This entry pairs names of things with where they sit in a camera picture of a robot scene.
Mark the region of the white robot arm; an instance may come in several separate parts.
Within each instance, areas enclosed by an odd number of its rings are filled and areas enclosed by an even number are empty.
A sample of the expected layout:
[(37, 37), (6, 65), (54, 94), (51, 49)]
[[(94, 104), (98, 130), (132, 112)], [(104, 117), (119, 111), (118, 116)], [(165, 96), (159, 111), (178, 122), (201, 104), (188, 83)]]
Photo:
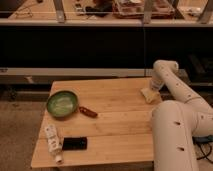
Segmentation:
[(193, 137), (213, 135), (213, 107), (177, 75), (176, 61), (157, 60), (152, 90), (166, 85), (173, 100), (152, 111), (154, 171), (199, 171)]

